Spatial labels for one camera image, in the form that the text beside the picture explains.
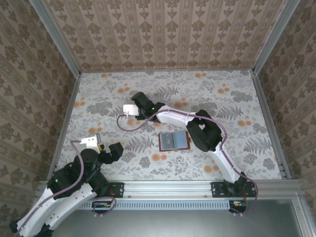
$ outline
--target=wallpaper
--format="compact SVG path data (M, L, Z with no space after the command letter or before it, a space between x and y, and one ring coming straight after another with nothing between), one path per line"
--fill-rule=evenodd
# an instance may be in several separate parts
M212 153L202 152L193 142L189 150L159 151L159 133L185 128L151 122L135 132L118 128L123 104L132 104L131 97L141 90L154 103L188 112L206 110L226 127L225 147L248 177L281 178L249 71L87 73L80 78L57 168L74 160L70 140L99 132L107 149L117 142L124 147L119 161L102 166L109 180L223 179ZM134 116L120 120L127 129L141 123Z
M294 178L316 213L316 1L302 0L260 79Z
M0 1L0 236L47 178L74 77L28 1Z
M82 71L251 68L285 0L44 0Z

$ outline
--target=gray leaf pattern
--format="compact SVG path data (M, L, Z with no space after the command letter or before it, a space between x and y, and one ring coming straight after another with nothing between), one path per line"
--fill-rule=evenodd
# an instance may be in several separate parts
M116 142L124 147L119 161L102 166L109 180L222 179L211 152L204 153L193 143L190 150L159 151L159 133L183 128L152 122L135 132L117 127L116 118L122 114L123 105L133 103L131 97L138 91L154 103L163 102L182 111L206 110L227 129L226 149L247 176L280 178L249 71L83 73L58 168L73 161L70 140L99 132L106 149ZM127 129L143 123L132 116L119 122ZM11 135L11 139L16 135L9 128L2 134Z

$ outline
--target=purple cable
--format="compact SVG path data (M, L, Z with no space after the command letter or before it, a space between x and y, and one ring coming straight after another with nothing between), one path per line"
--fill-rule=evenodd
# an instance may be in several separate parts
M60 194L62 194L62 193L64 193L64 192L66 192L66 191L72 189L74 186L76 186L76 185L80 182L80 180L81 180L81 178L82 178L82 176L83 176L84 166L83 166L83 159L82 159L82 156L81 156L79 150L77 149L77 147L74 145L74 143L78 143L78 142L81 142L81 141L77 141L77 140L71 140L71 141L70 141L71 146L72 146L73 149L76 151L76 153L77 153L77 155L78 155L78 157L79 157L79 160L80 160L81 170L80 170L80 175L79 175L78 179L77 179L73 184L71 184L69 187L67 187L67 188L65 188L65 189L63 189L63 190L61 190L61 191L59 191L59 192L57 192L57 193L55 193L55 194L53 194L53 195L47 197L46 199L44 199L44 200L31 212L31 214L26 218L26 220L23 222L23 224L21 225L20 229L18 230L17 235L18 235L18 234L21 232L21 230L25 227L25 225L26 225L27 222L31 219L31 217L35 214L35 212L36 212L40 207L43 206L44 203L46 203L46 202L47 202L48 200L50 200L51 198L53 198L53 197L55 197L55 196L57 196L57 195L60 195Z
M204 117L204 116L199 116L199 115L188 114L188 113L185 113L185 112L180 112L180 111L177 111L177 110L172 110L172 109L170 109L170 110L160 110L160 111L157 111L156 113L154 113L153 115L151 115L151 116L150 116L144 123L142 123L139 127L134 128L134 129L131 129L131 130L125 129L125 128L123 128L123 127L121 127L121 126L119 125L119 118L125 117L126 115L120 115L120 116L118 116L118 118L117 118L117 125L118 125L118 127L119 127L121 130L123 130L123 131L126 131L126 132L134 132L134 131L136 131L136 130L142 128L143 126L145 126L154 116L156 116L157 114L163 113L163 112L174 112L174 113L177 113L177 114L180 114L180 115L185 115L185 116L188 116L188 117L194 117L194 118L198 118L198 119L205 119L205 120L208 120L208 121L211 121L211 122L216 123L218 126L220 126L220 127L222 128L222 130L224 131L225 137L224 137L224 139L223 139L223 141L222 141L222 143L221 143L221 145L220 145L220 149L221 149L221 151L222 151L224 157L226 158L227 162L231 165L232 169L233 169L239 176L241 176L241 177L243 177L243 178L249 180L251 183L253 183L253 185L255 186L255 189L256 189L255 200L254 200L253 204L251 205L251 207L250 207L248 210L246 210L246 211L243 212L243 213L240 213L240 212L238 212L237 210L235 210L234 208L231 208L231 209L232 209L233 211L237 212L237 213L240 213L240 215L244 215L244 214L248 213L248 212L255 206L255 204L256 204L256 202L257 202L259 189L258 189L258 186L257 186L257 184L256 184L256 182L255 182L254 180L250 179L249 177L247 177L247 176L241 174L238 170L236 170L236 168L234 167L234 165L232 164L232 162L229 160L228 156L227 156L226 153L224 152L224 150L223 150L223 145L224 145L224 143L225 143L226 140L227 140L228 134L227 134L226 128L225 128L220 122L218 122L218 121L216 121L216 120L214 120L214 119L212 119L212 118L208 118L208 117Z
M92 198L92 199L90 199L91 201L97 201L97 200L107 199L107 198L110 198L110 199L112 200L112 202L114 202L114 204L113 204L113 206L112 206L110 209L107 210L106 213L102 214L103 216L108 215L111 211L113 211L113 209L114 209L114 208L116 207L116 205L117 205L117 200L116 200L114 197L98 197L98 198ZM95 204L95 205L93 206L93 210L92 210L92 211L93 211L94 214L97 214L97 213L95 212L95 208L96 208L98 205L100 205L100 203L97 203L97 204Z

